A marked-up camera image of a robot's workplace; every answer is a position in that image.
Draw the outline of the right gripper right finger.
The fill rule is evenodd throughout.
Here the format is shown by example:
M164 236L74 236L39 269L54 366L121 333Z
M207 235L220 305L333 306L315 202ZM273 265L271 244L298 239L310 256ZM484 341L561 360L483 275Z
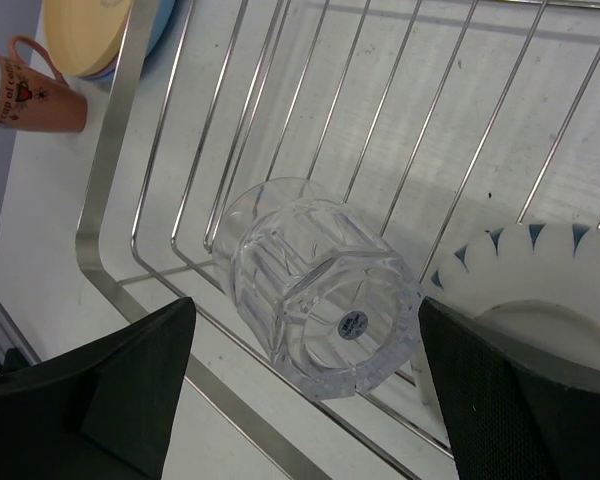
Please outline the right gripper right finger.
M461 479L600 479L600 370L480 325L418 313Z

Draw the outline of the clear glass cup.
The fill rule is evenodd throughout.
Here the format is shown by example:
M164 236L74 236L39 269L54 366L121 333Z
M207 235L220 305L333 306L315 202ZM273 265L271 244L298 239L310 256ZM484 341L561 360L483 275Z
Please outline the clear glass cup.
M419 346L424 293L415 274L313 181L273 179L239 196L212 257L271 366L312 401L374 390Z

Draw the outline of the pink dotted mug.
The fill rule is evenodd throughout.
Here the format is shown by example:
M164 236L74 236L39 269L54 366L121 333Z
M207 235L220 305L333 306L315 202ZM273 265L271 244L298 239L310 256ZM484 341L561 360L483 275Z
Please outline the pink dotted mug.
M37 52L50 68L47 76L29 67L19 56L22 43ZM42 45L17 35L9 54L0 55L0 128L43 133L78 133L88 118L88 103L72 90Z

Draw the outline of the white blue striped bowl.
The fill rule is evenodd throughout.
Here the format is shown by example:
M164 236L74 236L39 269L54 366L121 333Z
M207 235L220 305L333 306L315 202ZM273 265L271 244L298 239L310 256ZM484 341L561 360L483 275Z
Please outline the white blue striped bowl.
M583 368L600 386L600 229L511 224L482 233L430 275L430 297Z

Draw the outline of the yellow plate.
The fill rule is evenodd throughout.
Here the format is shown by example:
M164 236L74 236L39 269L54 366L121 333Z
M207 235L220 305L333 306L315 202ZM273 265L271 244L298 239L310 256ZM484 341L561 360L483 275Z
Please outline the yellow plate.
M46 46L65 75L89 76L117 55L132 2L47 0L42 5Z

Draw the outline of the blue plate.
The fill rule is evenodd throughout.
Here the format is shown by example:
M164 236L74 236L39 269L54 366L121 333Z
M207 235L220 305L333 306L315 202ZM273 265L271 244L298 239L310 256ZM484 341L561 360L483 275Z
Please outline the blue plate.
M149 36L145 57L148 57L151 54L152 50L155 48L161 36L163 35L164 30L166 29L166 26L172 15L175 3L175 0L159 1L151 33ZM88 76L83 76L82 80L93 83L111 82L114 78L115 71L117 68L118 57L119 55L116 54L113 57L113 59L102 70Z

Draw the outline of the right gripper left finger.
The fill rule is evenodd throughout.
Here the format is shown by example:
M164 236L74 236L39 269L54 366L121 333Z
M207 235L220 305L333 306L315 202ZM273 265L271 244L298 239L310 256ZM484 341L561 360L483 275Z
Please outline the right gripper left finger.
M0 376L0 479L159 479L193 343L176 300Z

